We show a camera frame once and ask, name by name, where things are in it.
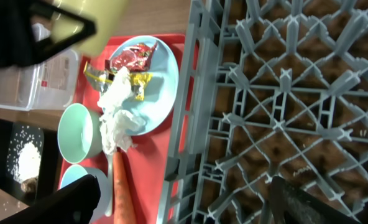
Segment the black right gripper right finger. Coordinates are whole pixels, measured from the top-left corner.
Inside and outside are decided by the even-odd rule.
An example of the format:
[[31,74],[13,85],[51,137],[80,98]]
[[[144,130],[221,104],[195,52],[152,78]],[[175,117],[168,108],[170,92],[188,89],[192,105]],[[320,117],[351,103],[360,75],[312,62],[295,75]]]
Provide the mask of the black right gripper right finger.
[[279,176],[272,179],[269,204],[279,224],[359,224]]

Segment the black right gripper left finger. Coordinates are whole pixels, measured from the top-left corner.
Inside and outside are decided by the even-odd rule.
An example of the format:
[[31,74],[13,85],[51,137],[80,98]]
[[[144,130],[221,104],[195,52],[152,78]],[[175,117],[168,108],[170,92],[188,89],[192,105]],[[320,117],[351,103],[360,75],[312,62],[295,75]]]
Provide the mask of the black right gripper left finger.
[[[50,20],[55,13],[83,24],[82,30],[59,41],[50,37],[36,41],[32,16]],[[29,67],[42,63],[95,33],[93,21],[45,1],[0,0],[0,68]]]

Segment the green bowl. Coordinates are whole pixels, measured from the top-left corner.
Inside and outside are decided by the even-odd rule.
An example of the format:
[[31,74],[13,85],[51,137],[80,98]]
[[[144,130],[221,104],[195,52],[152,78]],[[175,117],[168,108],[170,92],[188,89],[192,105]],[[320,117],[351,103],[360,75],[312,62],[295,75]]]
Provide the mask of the green bowl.
[[58,125],[60,154],[71,164],[97,156],[103,151],[100,114],[74,103],[66,108]]

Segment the white rice pile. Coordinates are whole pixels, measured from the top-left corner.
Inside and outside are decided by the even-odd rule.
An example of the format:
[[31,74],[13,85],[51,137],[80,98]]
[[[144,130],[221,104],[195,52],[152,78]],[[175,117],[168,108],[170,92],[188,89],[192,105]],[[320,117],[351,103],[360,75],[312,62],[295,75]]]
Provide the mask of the white rice pile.
[[44,134],[36,126],[14,123],[7,149],[6,175],[18,183],[39,176]]

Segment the yellow snack wrapper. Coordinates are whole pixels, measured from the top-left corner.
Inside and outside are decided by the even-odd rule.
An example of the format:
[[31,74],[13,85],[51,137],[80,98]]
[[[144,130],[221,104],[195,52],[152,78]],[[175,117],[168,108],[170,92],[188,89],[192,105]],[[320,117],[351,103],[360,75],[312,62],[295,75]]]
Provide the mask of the yellow snack wrapper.
[[145,88],[151,81],[153,75],[151,73],[131,73],[130,81],[132,92],[136,100],[144,101]]

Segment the white napkin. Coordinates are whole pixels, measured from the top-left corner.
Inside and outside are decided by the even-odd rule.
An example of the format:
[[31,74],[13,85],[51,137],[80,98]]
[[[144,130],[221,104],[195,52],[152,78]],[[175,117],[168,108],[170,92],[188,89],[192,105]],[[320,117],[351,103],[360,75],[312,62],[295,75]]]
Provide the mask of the white napkin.
[[126,133],[138,131],[145,126],[145,120],[123,108],[123,102],[133,97],[130,72],[122,67],[112,84],[101,94],[97,105],[104,110],[99,118],[103,152],[113,155],[117,149],[127,152],[133,146],[132,138]]

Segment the brown mushroom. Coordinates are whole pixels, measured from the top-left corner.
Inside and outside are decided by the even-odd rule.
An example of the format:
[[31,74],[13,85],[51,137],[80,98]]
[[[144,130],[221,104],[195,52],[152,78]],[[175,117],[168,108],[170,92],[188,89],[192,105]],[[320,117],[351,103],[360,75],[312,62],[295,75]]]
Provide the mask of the brown mushroom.
[[31,177],[21,183],[21,190],[25,194],[34,194],[37,191],[38,177]]

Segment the light blue bowl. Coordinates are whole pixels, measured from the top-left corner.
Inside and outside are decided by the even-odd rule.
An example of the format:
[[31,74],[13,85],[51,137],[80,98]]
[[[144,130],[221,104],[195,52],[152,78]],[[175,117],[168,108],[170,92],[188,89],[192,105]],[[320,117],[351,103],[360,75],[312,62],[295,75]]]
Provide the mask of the light blue bowl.
[[109,196],[111,195],[108,187],[108,178],[104,172],[94,167],[83,167],[79,164],[73,164],[64,172],[62,180],[60,181],[60,189],[68,186],[87,174],[97,178],[99,191],[101,193],[98,205],[94,209],[93,215],[90,219],[90,223],[93,223],[104,216],[109,203]]

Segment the grey dishwasher rack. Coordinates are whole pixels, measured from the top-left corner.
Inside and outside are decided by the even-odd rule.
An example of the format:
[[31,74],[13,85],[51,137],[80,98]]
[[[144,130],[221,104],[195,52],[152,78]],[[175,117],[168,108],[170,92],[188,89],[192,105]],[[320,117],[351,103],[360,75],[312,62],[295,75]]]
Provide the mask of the grey dishwasher rack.
[[368,1],[192,1],[157,223],[272,223],[286,179],[368,223]]

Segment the black waste tray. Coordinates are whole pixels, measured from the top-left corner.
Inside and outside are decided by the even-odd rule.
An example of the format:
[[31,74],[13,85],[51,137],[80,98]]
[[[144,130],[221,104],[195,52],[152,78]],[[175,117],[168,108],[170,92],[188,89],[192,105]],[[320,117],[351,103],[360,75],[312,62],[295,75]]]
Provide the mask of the black waste tray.
[[[35,192],[25,193],[18,180],[19,154],[28,143],[40,154]],[[26,205],[54,193],[59,149],[57,132],[27,123],[0,119],[0,189]]]

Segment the clear silver wrapper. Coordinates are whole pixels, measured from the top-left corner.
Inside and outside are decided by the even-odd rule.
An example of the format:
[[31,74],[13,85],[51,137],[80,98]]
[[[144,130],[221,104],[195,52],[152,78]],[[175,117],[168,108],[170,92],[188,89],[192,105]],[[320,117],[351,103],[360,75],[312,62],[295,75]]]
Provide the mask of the clear silver wrapper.
[[89,62],[85,63],[83,74],[91,87],[100,93],[105,93],[114,79],[113,74],[107,70],[97,70]]

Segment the red serving tray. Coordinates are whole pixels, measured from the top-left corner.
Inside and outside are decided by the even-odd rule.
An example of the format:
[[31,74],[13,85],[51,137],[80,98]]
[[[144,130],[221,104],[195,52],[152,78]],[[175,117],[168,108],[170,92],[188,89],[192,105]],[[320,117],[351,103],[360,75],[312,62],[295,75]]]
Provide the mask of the red serving tray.
[[[180,68],[185,49],[185,34],[154,34],[152,36],[159,38],[170,47]],[[135,36],[112,37],[98,58],[81,58],[75,103],[83,103],[92,110],[101,111],[96,106],[99,98],[96,96],[98,92],[90,87],[83,75],[85,63],[91,62],[95,67],[103,68],[104,59],[111,56],[121,44],[132,37]],[[122,155],[137,223],[156,223],[157,221],[172,119],[173,111],[150,133],[133,137],[134,142],[138,144],[137,147],[130,149],[127,155]],[[79,165],[97,168],[105,174],[108,171],[108,162],[104,153],[85,159]]]

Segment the white plastic spoon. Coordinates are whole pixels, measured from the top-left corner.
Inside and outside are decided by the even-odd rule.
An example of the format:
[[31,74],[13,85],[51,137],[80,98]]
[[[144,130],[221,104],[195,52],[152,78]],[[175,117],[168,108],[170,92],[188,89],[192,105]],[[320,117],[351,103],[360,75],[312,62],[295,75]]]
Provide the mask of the white plastic spoon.
[[106,154],[106,159],[108,162],[108,187],[111,195],[109,196],[109,203],[104,214],[106,217],[110,217],[113,213],[113,155]]

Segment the light blue plate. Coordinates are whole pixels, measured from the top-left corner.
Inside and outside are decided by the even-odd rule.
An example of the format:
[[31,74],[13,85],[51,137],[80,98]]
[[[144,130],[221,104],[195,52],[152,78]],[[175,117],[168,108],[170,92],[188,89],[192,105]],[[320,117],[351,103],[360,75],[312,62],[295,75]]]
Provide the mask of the light blue plate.
[[163,123],[174,106],[179,80],[178,49],[166,40],[151,35],[136,36],[123,42],[111,56],[115,57],[126,47],[139,43],[148,47],[156,44],[157,47],[148,71],[152,79],[145,88],[145,100],[136,100],[132,96],[122,104],[125,110],[145,120],[139,130],[126,131],[130,136],[147,134]]

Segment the orange carrot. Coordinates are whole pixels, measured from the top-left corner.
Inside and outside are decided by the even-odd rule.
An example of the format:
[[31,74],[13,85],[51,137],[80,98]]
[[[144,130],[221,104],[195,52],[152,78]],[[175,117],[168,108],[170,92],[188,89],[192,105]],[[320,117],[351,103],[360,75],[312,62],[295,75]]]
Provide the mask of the orange carrot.
[[113,155],[114,224],[136,224],[136,214],[120,152]]

